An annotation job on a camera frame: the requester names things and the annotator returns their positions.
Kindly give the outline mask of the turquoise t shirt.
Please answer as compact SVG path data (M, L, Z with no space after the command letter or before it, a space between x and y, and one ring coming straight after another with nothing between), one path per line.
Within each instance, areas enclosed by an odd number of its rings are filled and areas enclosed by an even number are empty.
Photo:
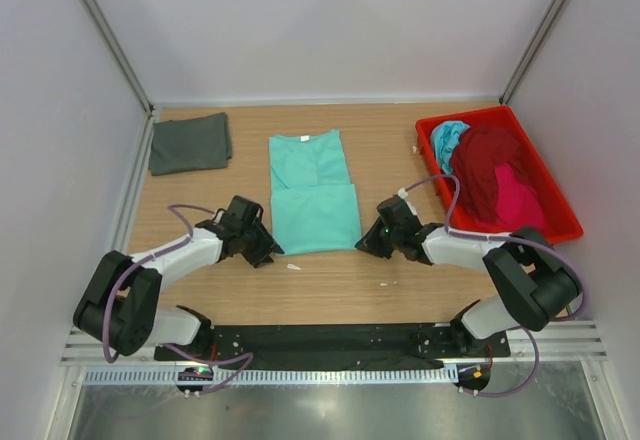
M340 132L274 135L268 148L272 230L284 254L352 250L361 221Z

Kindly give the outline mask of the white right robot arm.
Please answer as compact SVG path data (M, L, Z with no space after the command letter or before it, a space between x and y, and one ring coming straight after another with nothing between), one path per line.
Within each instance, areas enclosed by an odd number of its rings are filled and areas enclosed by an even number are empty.
M397 195L381 202L377 212L355 244L357 250L386 259L398 251L409 261L489 275L496 294L465 307L450 321L450 341L461 355L476 354L489 337L513 328L539 332L583 294L574 269L533 227L483 236L423 224L411 203Z

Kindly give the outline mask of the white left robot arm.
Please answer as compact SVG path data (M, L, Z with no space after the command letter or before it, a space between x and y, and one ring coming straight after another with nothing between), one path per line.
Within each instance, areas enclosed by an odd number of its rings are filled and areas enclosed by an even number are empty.
M252 267L282 254L263 223L263 207L242 196L211 210L207 219L187 223L181 237L146 252L117 250L99 261L73 314L76 328L99 341L105 360L115 362L144 347L158 360L214 357L210 319L186 306L162 309L161 293L177 281L239 255Z

